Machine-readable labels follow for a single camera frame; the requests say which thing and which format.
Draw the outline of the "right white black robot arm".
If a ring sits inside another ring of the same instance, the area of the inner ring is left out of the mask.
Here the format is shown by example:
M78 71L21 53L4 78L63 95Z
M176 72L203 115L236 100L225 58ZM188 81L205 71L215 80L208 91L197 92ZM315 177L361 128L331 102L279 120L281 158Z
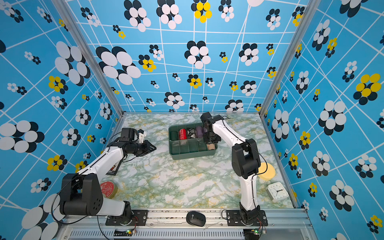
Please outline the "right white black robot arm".
M260 213L256 183L261 160L257 143L238 134L221 115L212 116L206 112L201 115L201 121L205 143L224 141L231 148L232 168L241 184L240 215L242 221L249 225Z

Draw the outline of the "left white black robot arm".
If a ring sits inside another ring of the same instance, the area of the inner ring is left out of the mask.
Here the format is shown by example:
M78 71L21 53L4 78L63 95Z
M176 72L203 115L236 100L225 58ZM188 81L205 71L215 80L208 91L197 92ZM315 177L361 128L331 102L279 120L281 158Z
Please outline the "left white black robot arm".
M109 143L92 163L62 180L60 212L62 215L111 216L131 220L133 213L128 201L116 201L103 196L101 180L117 163L129 155L143 157L157 148L148 140L144 130L123 128L121 136Z

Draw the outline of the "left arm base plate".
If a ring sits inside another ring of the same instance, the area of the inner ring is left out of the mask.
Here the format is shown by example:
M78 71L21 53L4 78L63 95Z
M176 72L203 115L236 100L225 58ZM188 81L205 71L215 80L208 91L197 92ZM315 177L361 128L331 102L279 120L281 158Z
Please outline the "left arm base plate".
M148 210L132 210L130 220L127 220L127 218L122 216L107 216L106 226L145 226L148 219L148 213Z

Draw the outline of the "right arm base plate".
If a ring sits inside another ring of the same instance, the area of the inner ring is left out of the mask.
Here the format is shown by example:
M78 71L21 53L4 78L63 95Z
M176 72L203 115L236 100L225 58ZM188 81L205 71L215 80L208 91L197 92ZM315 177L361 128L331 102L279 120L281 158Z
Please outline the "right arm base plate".
M265 211L260 210L257 216L250 221L244 221L240 210L226 210L223 217L229 227L267 227L269 225Z

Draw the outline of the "beige purple striped sock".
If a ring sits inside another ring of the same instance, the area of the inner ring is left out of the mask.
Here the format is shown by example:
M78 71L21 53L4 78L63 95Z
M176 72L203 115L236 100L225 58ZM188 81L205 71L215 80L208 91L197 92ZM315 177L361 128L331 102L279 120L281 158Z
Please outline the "beige purple striped sock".
M207 144L207 149L208 151L213 151L216 150L216 144Z

